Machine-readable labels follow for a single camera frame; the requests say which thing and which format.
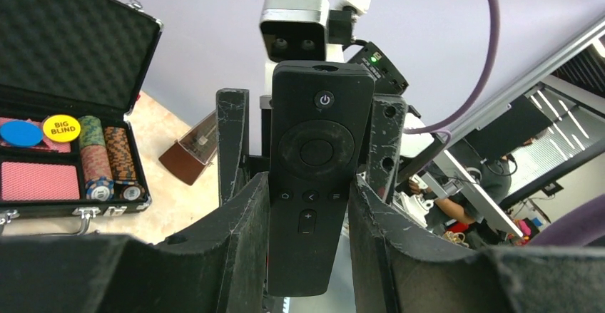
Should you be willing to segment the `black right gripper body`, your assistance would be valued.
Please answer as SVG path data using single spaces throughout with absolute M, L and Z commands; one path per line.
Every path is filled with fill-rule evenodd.
M 327 56 L 333 61 L 342 61 L 344 51 L 350 46 L 359 46 L 348 63 L 356 63 L 364 66 L 370 71 L 375 80 L 375 93 L 402 95 L 408 88 L 409 83 L 389 58 L 373 43 L 367 41 L 353 41 L 349 45 L 329 44 Z M 270 119 L 271 113 L 271 88 L 273 70 L 276 63 L 267 61 L 265 63 L 265 94 L 260 97 L 261 109 L 261 155 L 270 156 Z

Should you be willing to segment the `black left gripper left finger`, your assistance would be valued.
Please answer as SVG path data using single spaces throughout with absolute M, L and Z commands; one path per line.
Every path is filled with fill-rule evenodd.
M 3 237 L 3 312 L 260 312 L 268 176 L 151 245 L 128 235 Z

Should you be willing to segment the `black remote control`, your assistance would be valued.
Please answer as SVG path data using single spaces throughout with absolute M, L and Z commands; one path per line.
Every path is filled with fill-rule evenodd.
M 375 82 L 351 63 L 283 61 L 273 72 L 266 290 L 327 291 Z

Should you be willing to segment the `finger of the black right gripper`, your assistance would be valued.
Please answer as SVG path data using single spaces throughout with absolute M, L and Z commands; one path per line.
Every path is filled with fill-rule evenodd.
M 366 181 L 383 202 L 392 202 L 407 104 L 399 95 L 373 98 Z
M 223 88 L 216 93 L 218 189 L 220 205 L 237 195 L 248 181 L 249 91 Z

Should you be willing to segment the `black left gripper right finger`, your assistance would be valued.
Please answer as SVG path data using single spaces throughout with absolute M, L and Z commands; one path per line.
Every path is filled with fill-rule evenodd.
M 475 251 L 418 226 L 352 181 L 350 254 L 358 312 L 602 312 L 604 250 Z

